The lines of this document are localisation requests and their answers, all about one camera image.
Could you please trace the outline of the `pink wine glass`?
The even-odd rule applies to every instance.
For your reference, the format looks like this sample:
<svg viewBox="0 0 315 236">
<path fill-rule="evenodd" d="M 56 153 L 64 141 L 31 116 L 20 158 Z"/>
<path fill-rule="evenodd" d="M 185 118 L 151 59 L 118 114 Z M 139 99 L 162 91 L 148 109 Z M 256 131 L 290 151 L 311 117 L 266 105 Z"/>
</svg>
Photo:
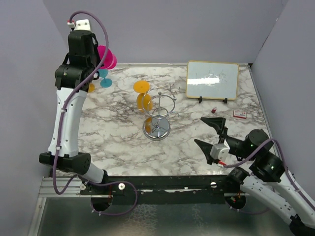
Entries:
<svg viewBox="0 0 315 236">
<path fill-rule="evenodd" d="M 105 55 L 106 47 L 103 45 L 99 45 L 97 49 L 98 49 L 100 59 L 102 59 Z M 113 69 L 116 65 L 117 65 L 117 58 L 109 49 L 101 69 L 110 70 L 110 69 Z"/>
</svg>

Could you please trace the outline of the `blue wine glass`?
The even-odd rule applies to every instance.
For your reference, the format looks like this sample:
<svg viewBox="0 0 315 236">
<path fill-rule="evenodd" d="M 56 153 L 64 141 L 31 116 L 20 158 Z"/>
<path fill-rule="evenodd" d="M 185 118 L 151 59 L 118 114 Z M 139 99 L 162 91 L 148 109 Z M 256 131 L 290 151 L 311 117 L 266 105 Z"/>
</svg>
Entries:
<svg viewBox="0 0 315 236">
<path fill-rule="evenodd" d="M 107 77 L 109 71 L 107 69 L 100 69 L 98 72 L 99 72 L 99 77 L 101 78 L 100 85 L 103 88 L 111 87 L 112 86 L 112 80 Z"/>
</svg>

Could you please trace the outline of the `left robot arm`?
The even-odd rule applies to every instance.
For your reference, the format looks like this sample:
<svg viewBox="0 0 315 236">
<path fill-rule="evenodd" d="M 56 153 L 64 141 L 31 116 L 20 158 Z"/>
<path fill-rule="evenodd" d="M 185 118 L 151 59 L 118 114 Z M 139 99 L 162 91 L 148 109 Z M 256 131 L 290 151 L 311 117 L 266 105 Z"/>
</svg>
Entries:
<svg viewBox="0 0 315 236">
<path fill-rule="evenodd" d="M 39 162 L 63 172 L 72 172 L 92 182 L 92 189 L 108 190 L 107 172 L 92 163 L 91 155 L 79 151 L 78 131 L 84 101 L 100 63 L 98 42 L 89 30 L 73 30 L 68 35 L 69 52 L 55 71 L 57 112 L 54 133 L 48 150 Z"/>
</svg>

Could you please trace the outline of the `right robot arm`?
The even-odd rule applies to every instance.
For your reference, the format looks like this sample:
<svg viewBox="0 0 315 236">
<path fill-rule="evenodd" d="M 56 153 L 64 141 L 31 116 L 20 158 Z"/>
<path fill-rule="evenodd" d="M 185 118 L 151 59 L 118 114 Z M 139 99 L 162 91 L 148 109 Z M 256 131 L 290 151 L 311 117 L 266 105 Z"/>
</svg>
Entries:
<svg viewBox="0 0 315 236">
<path fill-rule="evenodd" d="M 269 138 L 262 129 L 252 130 L 245 139 L 228 136 L 224 118 L 201 120 L 215 129 L 218 143 L 195 139 L 209 165 L 231 168 L 226 187 L 255 197 L 276 213 L 295 236 L 315 234 L 315 202 L 294 179 L 284 157 L 277 157 L 270 149 L 278 141 Z"/>
</svg>

